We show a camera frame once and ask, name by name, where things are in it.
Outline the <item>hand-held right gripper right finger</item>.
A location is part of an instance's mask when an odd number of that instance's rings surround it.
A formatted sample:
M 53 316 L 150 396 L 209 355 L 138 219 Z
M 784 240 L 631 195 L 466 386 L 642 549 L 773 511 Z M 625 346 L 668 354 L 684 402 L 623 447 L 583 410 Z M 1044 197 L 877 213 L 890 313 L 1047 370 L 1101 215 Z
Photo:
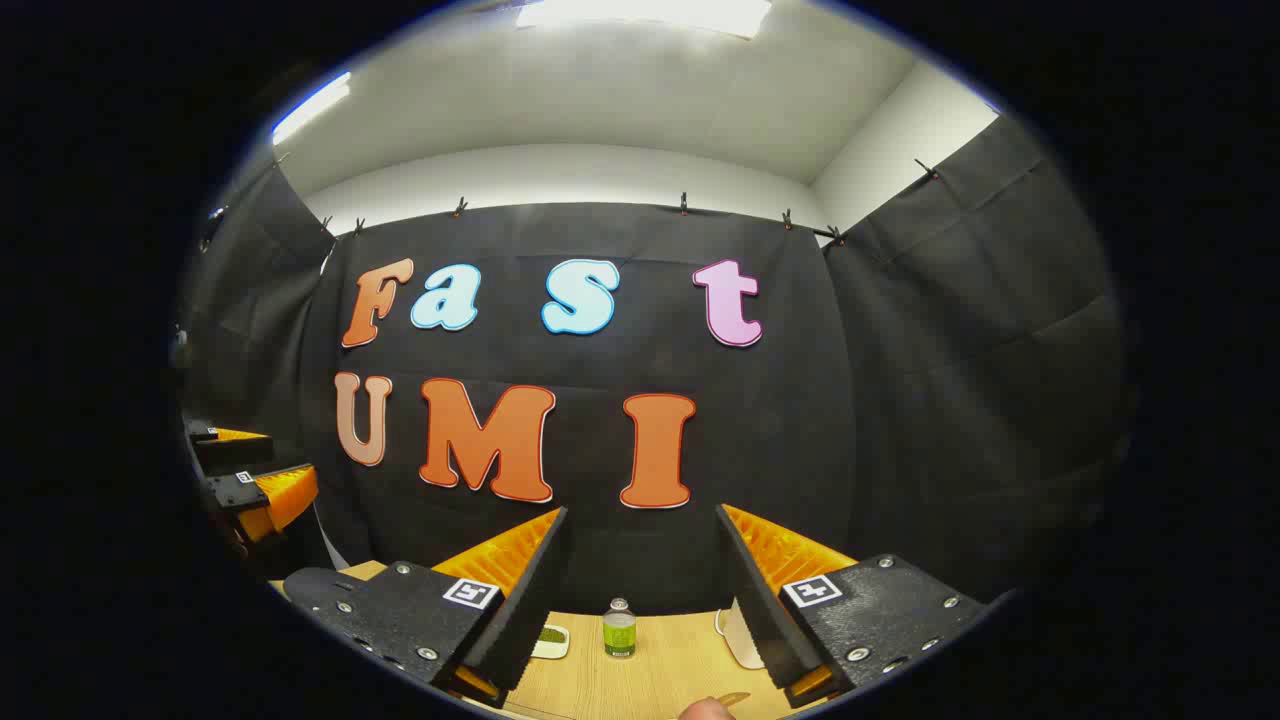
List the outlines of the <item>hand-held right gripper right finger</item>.
M 895 683 L 1001 610 L 895 553 L 858 561 L 727 503 L 716 515 L 731 593 L 792 708 Z

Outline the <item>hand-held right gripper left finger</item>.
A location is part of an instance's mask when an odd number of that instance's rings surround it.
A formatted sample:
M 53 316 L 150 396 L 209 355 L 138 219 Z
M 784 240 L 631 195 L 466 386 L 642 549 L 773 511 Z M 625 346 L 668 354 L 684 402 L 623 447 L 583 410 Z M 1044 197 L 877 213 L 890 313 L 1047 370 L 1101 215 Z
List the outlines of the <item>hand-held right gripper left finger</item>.
M 434 568 L 332 579 L 325 628 L 420 685 L 499 708 L 549 616 L 567 515 L 545 512 Z

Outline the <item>white toaster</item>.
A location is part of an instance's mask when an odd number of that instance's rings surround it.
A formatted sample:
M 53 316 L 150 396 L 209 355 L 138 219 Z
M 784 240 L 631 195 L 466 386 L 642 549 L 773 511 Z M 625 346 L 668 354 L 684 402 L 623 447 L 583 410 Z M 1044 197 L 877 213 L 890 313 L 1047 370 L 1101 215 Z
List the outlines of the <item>white toaster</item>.
M 746 670 L 765 667 L 737 598 L 733 598 L 727 609 L 717 610 L 713 623 L 739 666 Z

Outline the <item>green label drink bottle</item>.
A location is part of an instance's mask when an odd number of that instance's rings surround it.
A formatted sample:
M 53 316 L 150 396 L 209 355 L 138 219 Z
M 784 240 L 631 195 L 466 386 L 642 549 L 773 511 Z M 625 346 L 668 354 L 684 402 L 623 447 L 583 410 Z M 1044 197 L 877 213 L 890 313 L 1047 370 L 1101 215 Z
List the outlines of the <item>green label drink bottle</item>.
M 602 615 L 602 643 L 611 657 L 630 659 L 637 648 L 637 616 L 626 598 L 614 597 Z

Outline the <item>black backdrop cloth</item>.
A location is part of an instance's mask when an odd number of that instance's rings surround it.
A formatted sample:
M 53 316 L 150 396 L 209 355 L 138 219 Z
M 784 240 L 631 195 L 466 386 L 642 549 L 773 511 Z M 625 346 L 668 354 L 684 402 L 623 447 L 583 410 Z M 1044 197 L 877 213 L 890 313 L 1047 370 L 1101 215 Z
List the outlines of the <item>black backdrop cloth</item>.
M 826 246 L 612 202 L 334 237 L 270 170 L 179 325 L 186 405 L 311 464 L 340 559 L 559 511 L 568 612 L 727 605 L 721 505 L 988 600 L 1094 520 L 1137 395 L 1100 237 L 1009 118 Z

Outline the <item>ceiling light strip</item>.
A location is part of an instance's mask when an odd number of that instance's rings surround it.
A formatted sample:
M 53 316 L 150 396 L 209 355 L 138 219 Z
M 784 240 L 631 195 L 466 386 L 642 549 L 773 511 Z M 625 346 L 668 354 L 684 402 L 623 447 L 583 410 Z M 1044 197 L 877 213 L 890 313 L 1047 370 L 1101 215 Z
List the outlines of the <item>ceiling light strip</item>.
M 349 70 L 330 79 L 321 88 L 291 109 L 271 129 L 271 145 L 278 146 L 310 122 L 349 96 Z

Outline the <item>row of black cloth clips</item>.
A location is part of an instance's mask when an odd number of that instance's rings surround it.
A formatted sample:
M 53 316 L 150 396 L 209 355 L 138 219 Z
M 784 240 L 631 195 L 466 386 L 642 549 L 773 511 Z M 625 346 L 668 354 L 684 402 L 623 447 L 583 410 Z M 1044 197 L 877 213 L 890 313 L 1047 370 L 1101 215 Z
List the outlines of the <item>row of black cloth clips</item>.
M 860 219 L 828 209 L 796 181 L 694 155 L 593 143 L 535 143 L 447 152 L 302 192 L 333 234 L 488 208 L 594 202 L 657 208 L 680 217 L 730 214 L 808 228 L 820 245 Z

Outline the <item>ceiling light panel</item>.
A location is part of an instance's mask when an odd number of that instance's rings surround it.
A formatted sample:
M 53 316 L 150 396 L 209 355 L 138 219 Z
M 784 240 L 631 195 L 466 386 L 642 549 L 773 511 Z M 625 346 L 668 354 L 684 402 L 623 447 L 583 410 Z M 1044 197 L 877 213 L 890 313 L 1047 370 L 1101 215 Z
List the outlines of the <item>ceiling light panel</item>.
M 641 22 L 754 38 L 772 9 L 771 0 L 535 0 L 520 8 L 516 26 Z

